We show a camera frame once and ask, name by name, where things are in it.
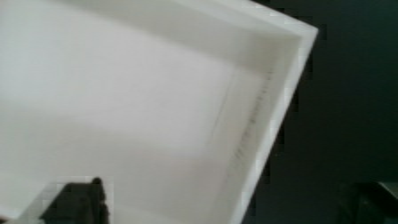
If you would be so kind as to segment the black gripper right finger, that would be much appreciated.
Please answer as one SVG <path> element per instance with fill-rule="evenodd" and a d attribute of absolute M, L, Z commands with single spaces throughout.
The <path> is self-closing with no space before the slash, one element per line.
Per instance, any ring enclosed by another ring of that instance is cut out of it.
<path fill-rule="evenodd" d="M 398 182 L 339 185 L 339 224 L 398 224 Z"/>

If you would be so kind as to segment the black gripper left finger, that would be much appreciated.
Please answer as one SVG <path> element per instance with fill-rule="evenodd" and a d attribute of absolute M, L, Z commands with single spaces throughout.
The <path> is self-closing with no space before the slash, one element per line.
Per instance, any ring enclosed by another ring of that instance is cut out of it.
<path fill-rule="evenodd" d="M 49 186 L 10 224 L 109 224 L 100 178 Z"/>

